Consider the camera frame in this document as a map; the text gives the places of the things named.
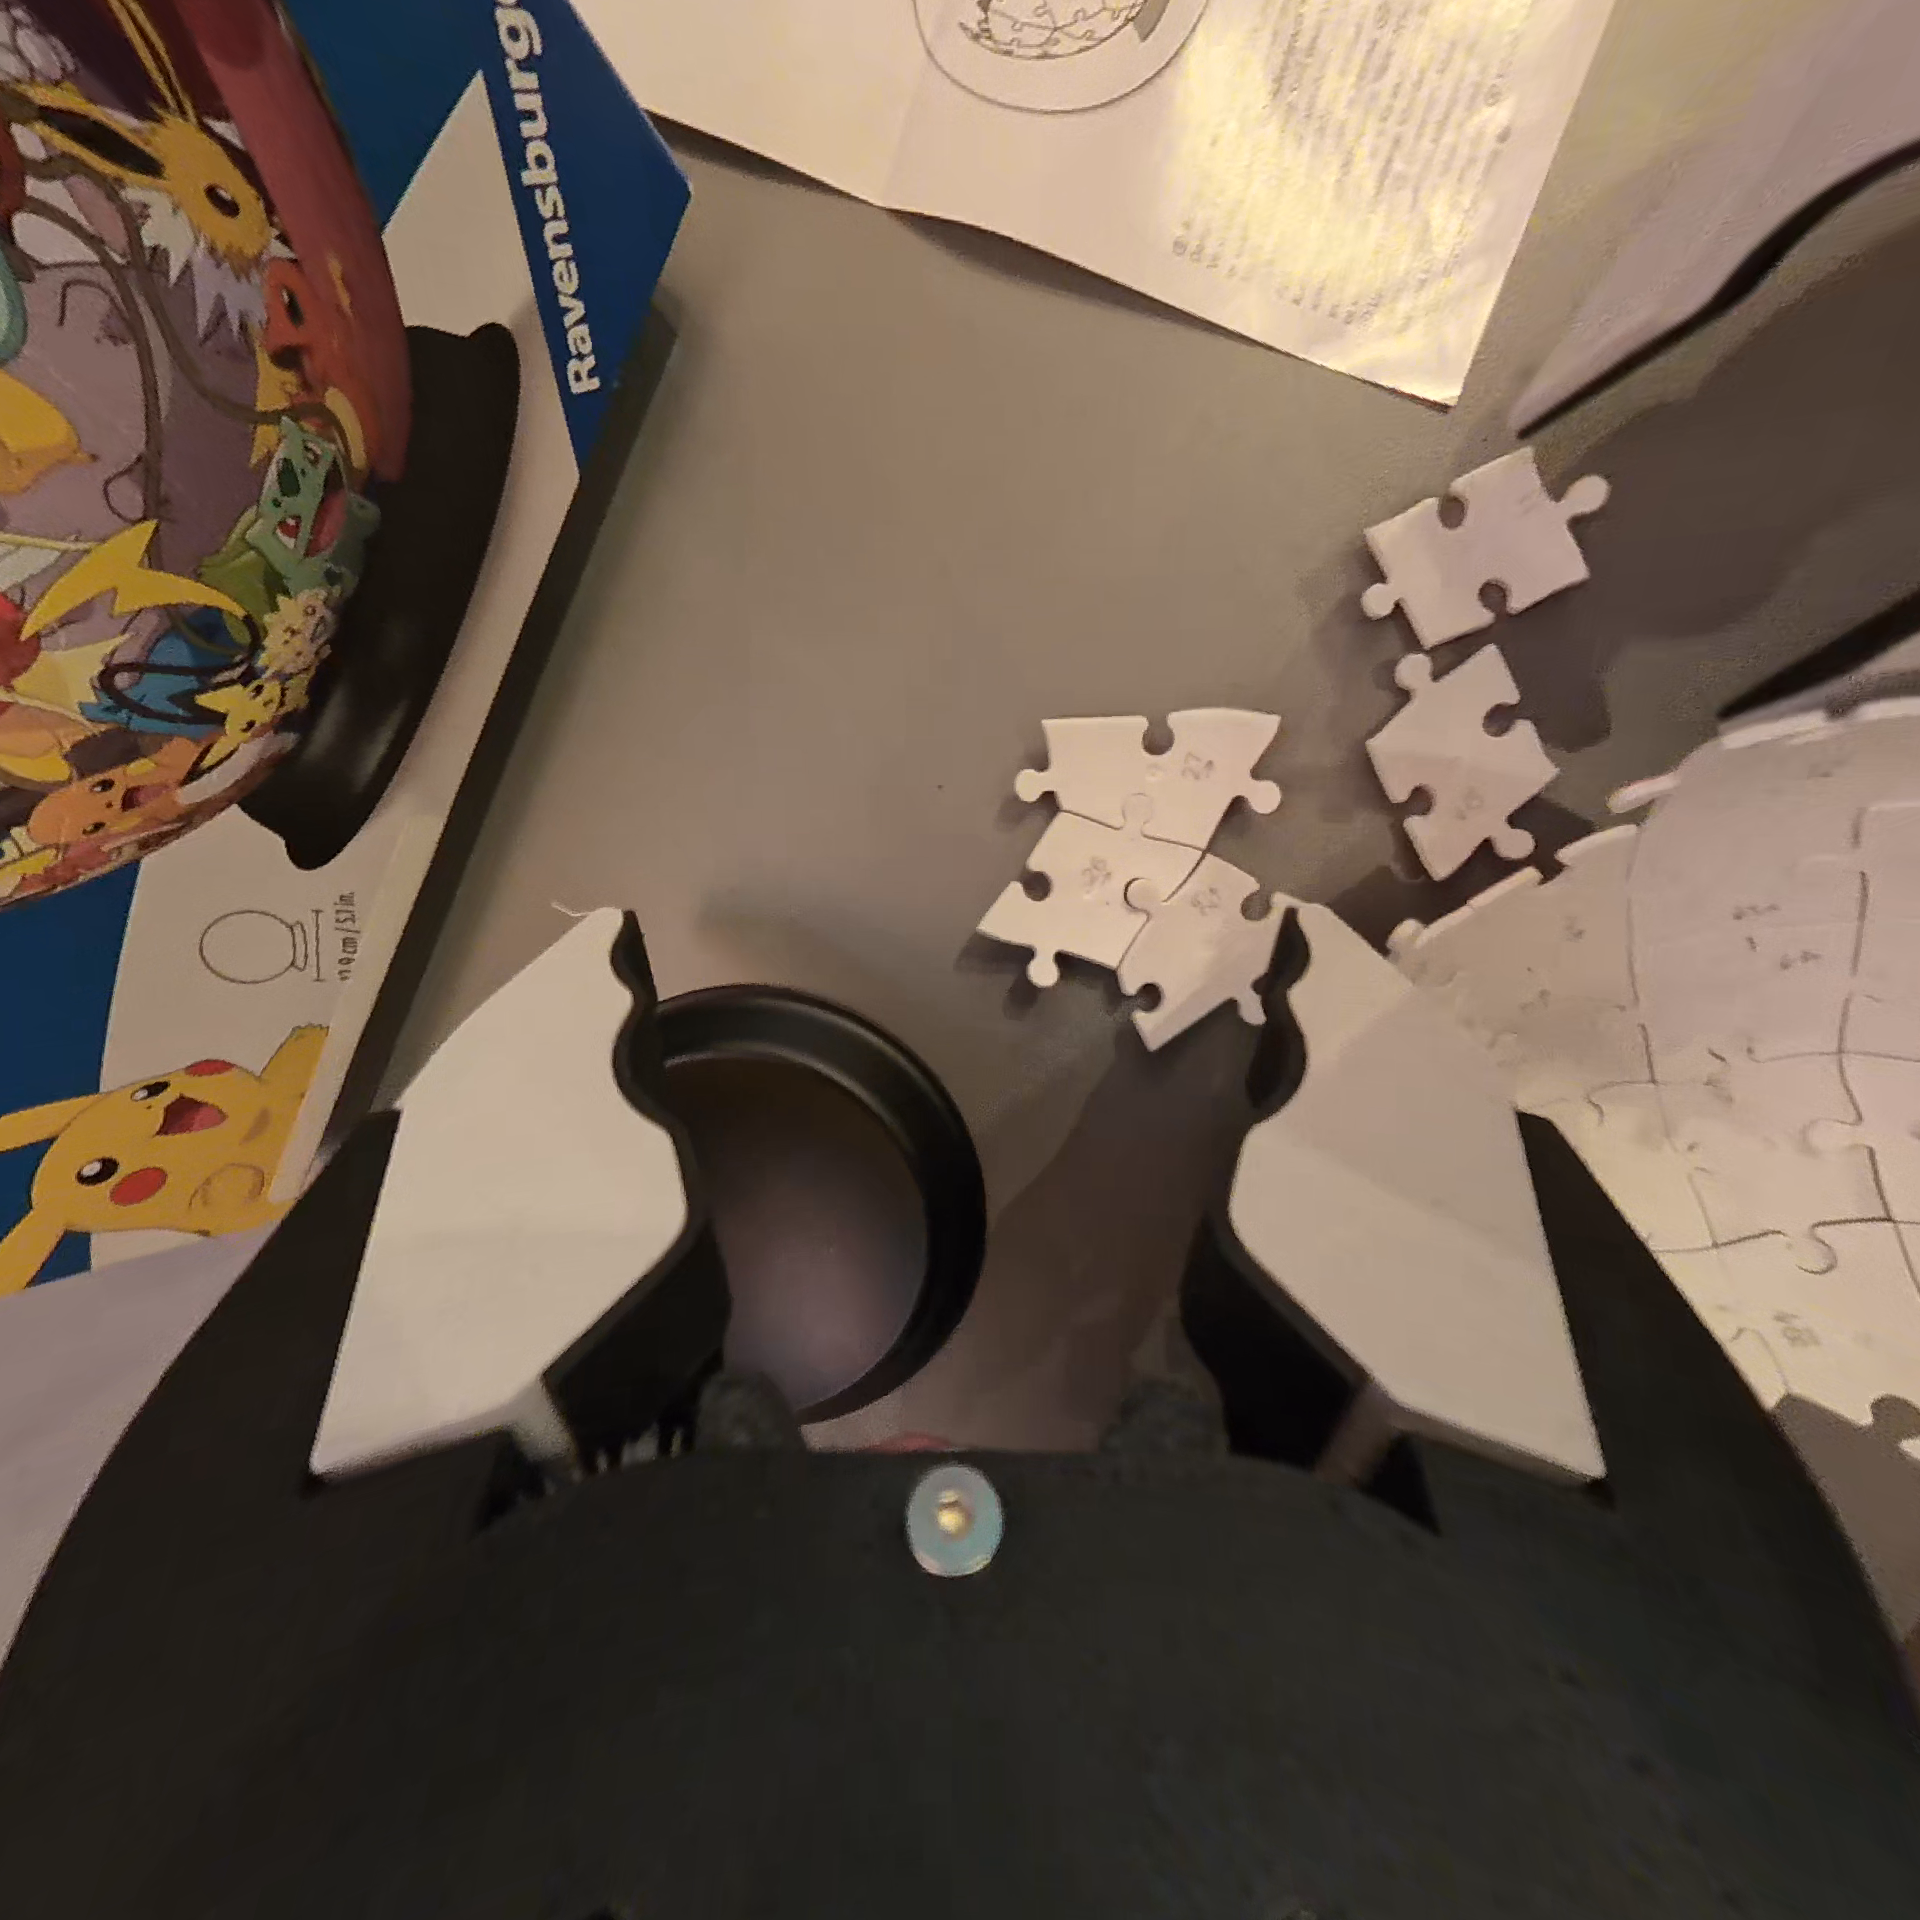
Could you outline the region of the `blue puzzle box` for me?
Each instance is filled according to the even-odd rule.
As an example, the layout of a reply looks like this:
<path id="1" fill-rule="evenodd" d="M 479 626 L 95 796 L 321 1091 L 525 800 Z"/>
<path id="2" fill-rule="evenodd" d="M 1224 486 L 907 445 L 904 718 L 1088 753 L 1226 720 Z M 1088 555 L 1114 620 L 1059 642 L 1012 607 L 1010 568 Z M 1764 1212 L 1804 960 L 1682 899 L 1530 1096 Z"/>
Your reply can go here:
<path id="1" fill-rule="evenodd" d="M 373 1106 L 689 202 L 585 3 L 5 3 L 7 1298 Z"/>

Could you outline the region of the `pile of white puzzle pieces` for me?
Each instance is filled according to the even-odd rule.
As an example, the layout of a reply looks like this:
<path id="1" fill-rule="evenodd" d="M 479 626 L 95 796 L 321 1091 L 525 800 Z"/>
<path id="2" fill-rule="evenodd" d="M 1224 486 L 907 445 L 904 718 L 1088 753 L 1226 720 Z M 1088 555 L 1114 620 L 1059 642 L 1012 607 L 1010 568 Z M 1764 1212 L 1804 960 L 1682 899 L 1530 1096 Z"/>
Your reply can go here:
<path id="1" fill-rule="evenodd" d="M 1499 589 L 1507 614 L 1523 614 L 1591 578 L 1576 524 L 1601 514 L 1615 491 L 1602 474 L 1585 474 L 1556 493 L 1543 482 L 1535 452 L 1519 447 L 1458 475 L 1449 491 L 1365 529 L 1378 578 L 1360 595 L 1371 620 L 1398 616 L 1412 649 L 1394 669 L 1402 701 L 1365 752 L 1390 803 L 1406 809 L 1404 836 L 1436 881 L 1458 873 L 1476 851 L 1521 861 L 1535 849 L 1516 819 L 1559 768 L 1497 642 L 1439 669 L 1434 656 L 1492 627 L 1484 599 Z"/>

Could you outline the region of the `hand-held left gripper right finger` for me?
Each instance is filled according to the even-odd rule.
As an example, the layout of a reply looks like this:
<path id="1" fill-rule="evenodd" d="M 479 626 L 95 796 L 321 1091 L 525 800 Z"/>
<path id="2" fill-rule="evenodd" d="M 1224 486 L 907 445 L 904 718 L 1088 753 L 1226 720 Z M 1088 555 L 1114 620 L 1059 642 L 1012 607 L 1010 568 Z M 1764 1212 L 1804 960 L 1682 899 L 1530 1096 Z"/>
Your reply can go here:
<path id="1" fill-rule="evenodd" d="M 1369 1480 L 1419 1438 L 1572 1485 L 1604 1453 L 1509 1083 L 1323 903 L 1289 906 L 1213 1215 L 1205 1359 L 1256 1455 Z"/>

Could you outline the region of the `partly built puzzle ball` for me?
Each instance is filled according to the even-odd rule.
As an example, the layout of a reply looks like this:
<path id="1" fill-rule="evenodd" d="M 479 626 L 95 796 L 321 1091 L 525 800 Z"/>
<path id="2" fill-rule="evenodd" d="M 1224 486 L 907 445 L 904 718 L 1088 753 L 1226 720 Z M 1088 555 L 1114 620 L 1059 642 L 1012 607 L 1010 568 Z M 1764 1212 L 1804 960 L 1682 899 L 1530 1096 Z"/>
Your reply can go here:
<path id="1" fill-rule="evenodd" d="M 1917 1459 L 1917 696 L 1726 731 L 1389 936 L 1764 1405 Z"/>

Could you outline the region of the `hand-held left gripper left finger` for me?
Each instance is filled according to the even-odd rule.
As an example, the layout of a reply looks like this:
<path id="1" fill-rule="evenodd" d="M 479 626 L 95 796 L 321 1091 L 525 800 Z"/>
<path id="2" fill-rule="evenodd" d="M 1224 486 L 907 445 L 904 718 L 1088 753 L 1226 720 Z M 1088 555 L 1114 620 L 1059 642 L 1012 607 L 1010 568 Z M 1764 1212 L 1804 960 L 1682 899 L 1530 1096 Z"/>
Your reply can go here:
<path id="1" fill-rule="evenodd" d="M 555 1476 L 671 1452 L 718 1365 L 718 1243 L 661 1011 L 637 915 L 596 908 L 397 1097 L 316 1476 L 486 1436 Z"/>

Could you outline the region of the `black round puzzle stand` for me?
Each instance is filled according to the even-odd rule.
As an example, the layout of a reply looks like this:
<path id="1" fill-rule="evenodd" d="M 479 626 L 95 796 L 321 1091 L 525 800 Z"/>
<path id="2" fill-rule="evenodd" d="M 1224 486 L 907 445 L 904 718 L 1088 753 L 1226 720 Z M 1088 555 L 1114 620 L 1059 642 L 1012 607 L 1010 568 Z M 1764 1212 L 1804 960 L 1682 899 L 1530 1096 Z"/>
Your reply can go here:
<path id="1" fill-rule="evenodd" d="M 729 1365 L 804 1426 L 884 1401 L 964 1323 L 989 1254 L 957 1099 L 876 1020 L 788 986 L 678 993 L 659 1038 L 729 1274 Z"/>

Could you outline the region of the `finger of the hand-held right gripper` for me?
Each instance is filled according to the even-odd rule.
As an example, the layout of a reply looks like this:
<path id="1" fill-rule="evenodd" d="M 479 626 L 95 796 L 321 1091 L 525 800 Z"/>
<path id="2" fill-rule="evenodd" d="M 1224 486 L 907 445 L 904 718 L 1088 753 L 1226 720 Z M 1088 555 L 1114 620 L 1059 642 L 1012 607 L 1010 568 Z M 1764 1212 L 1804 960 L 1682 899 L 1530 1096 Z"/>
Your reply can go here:
<path id="1" fill-rule="evenodd" d="M 1917 696 L 1918 614 L 1878 612 L 1734 696 L 1719 714 L 1717 739 L 1733 746 Z"/>
<path id="2" fill-rule="evenodd" d="M 1524 439 L 1701 335 L 1918 161 L 1918 6 L 1836 3 L 1685 159 L 1509 416 Z"/>

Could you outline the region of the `white instruction sheet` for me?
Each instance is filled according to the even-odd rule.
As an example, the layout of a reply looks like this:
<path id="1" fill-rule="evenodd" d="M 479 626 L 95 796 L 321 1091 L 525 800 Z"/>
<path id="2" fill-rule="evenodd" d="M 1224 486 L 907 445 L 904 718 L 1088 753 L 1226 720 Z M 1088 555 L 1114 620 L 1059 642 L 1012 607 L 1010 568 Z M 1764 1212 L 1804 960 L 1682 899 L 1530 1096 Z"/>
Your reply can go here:
<path id="1" fill-rule="evenodd" d="M 642 107 L 1450 408 L 1608 2 L 588 2 Z"/>

